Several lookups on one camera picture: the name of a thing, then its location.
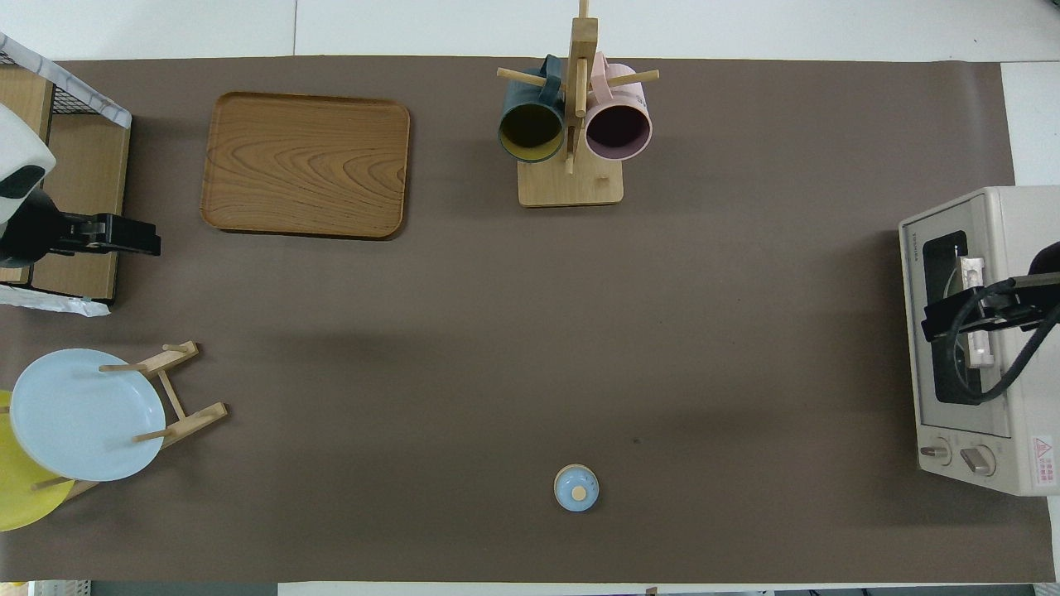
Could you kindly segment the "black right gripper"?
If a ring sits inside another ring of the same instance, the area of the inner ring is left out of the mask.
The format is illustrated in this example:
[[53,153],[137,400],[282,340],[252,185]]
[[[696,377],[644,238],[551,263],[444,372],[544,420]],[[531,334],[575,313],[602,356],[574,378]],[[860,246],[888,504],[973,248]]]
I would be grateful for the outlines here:
[[954,322],[958,333],[995,331],[1020,327],[1030,329],[1041,325],[1058,306],[1059,245],[1041,249],[1029,265],[1029,274],[1013,281],[999,281],[990,286],[974,286],[931,303],[923,309],[925,339],[943,339]]

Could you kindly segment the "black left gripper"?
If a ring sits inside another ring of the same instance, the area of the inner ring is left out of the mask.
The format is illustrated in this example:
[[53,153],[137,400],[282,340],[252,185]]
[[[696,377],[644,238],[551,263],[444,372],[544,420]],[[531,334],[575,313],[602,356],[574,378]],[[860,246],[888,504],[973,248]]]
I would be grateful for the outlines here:
[[[71,238],[61,238],[53,246],[61,235]],[[155,225],[141,220],[116,214],[61,214],[46,192],[34,189],[5,225],[1,238],[1,267],[30,267],[49,250],[50,255],[68,257],[110,253],[158,257],[161,238]]]

